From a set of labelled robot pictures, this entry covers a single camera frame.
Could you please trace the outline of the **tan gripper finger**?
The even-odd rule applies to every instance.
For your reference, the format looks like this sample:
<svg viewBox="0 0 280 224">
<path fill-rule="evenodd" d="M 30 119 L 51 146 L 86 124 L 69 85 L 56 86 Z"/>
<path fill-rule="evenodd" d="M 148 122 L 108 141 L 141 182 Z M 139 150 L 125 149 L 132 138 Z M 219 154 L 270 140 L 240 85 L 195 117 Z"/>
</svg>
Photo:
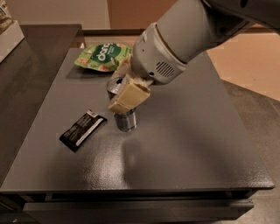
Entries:
<svg viewBox="0 0 280 224">
<path fill-rule="evenodd" d="M 117 76 L 125 76 L 131 72 L 131 56 L 126 57 L 121 61 L 119 67 L 115 70 Z"/>
<path fill-rule="evenodd" d="M 118 93 L 110 101 L 108 109 L 122 115 L 145 102 L 150 95 L 150 83 L 147 80 L 125 76 Z"/>
</svg>

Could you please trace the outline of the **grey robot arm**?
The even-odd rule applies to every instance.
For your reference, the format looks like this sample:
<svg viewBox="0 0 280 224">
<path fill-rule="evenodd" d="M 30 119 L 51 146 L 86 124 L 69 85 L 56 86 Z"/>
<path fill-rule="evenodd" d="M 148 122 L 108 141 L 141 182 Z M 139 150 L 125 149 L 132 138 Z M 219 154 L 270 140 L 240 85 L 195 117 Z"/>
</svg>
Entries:
<svg viewBox="0 0 280 224">
<path fill-rule="evenodd" d="M 122 83 L 108 108 L 117 114 L 134 109 L 150 97 L 152 85 L 170 83 L 200 53 L 255 23 L 279 32 L 280 0 L 177 0 L 115 71 Z"/>
</svg>

